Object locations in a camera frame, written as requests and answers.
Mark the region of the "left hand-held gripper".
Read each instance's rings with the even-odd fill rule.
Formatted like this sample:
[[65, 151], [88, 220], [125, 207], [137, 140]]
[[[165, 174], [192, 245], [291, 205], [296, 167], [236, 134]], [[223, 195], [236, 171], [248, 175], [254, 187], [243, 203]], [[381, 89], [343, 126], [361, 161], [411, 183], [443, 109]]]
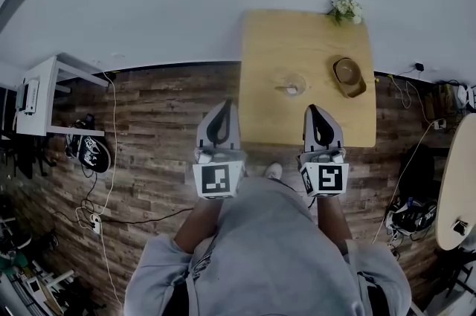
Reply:
[[[197, 129], [193, 176], [199, 198], [235, 198], [245, 175], [246, 153], [240, 148], [238, 109], [230, 99], [209, 111]], [[226, 149], [204, 148], [220, 146]]]

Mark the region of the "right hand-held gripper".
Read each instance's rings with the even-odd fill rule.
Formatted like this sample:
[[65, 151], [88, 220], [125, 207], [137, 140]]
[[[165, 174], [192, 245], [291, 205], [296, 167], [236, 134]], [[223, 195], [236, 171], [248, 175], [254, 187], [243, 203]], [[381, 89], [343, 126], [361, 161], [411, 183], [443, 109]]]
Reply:
[[309, 105], [304, 115], [303, 141], [305, 152], [297, 162], [306, 194], [331, 197], [346, 193], [349, 164], [344, 161], [343, 132], [335, 119], [322, 108]]

